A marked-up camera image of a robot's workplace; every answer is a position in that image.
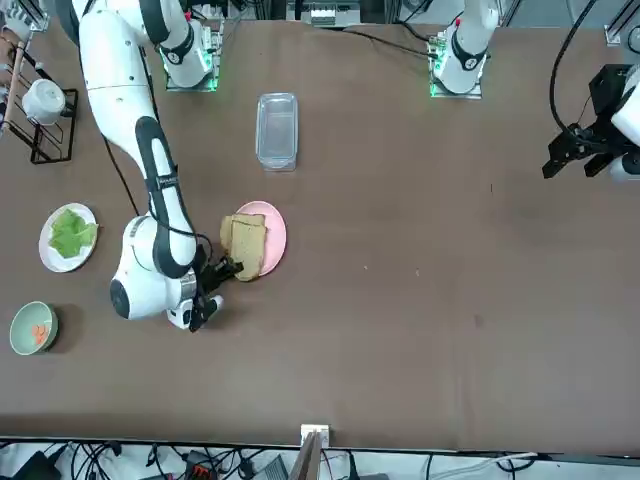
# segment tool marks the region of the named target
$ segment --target plate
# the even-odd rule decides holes
[[[267,227],[267,239],[264,243],[264,261],[260,276],[271,272],[282,259],[287,246],[287,227],[276,207],[267,202],[249,202],[240,207],[237,213],[248,215],[264,215],[264,226]]]
[[[51,240],[51,235],[53,233],[53,222],[55,222],[66,209],[69,209],[81,216],[87,223],[98,223],[96,222],[96,217],[94,217],[93,212],[89,210],[89,207],[80,203],[69,203],[67,205],[63,205],[53,212],[49,218],[47,218],[47,221],[44,223],[42,230],[40,231],[38,250],[40,251],[40,260],[42,260],[44,266],[56,273],[70,272],[80,267],[91,255],[91,252],[93,252],[98,240],[98,235],[96,234],[96,238],[93,243],[90,246],[82,247],[80,249],[80,254],[72,258],[64,258],[55,248],[50,247],[49,240]]]

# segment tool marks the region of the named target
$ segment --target clear plastic container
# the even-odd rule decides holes
[[[267,93],[258,101],[256,155],[269,171],[291,171],[298,154],[298,100],[292,93]]]

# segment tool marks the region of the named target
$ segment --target green lettuce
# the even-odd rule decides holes
[[[98,226],[86,223],[80,215],[66,209],[53,222],[51,230],[49,246],[63,258],[72,258],[80,254],[82,247],[93,245]]]

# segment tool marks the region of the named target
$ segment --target pink plate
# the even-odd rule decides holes
[[[264,226],[267,227],[267,239],[264,244],[264,262],[260,276],[266,275],[276,268],[284,255],[287,245],[287,227],[280,212],[267,202],[249,202],[240,207],[237,213],[264,215]]]

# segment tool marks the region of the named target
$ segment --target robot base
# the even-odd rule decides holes
[[[482,79],[482,72],[484,69],[484,64],[487,61],[487,58],[485,57],[485,59],[482,60],[481,65],[478,66],[478,68],[480,69],[480,72],[478,75],[478,80],[476,81],[476,85],[475,87],[473,87],[472,90],[468,91],[467,93],[461,93],[461,94],[450,92],[444,87],[444,85],[442,85],[442,82],[440,82],[440,80],[436,77],[436,71],[441,67],[442,59],[444,58],[444,55],[446,54],[446,51],[447,51],[446,42],[447,42],[446,32],[440,32],[438,33],[437,37],[432,38],[427,43],[427,49],[429,53],[435,53],[436,55],[438,55],[437,60],[429,58],[429,95],[433,98],[453,97],[453,98],[469,98],[472,100],[481,100],[482,86],[480,81]]]

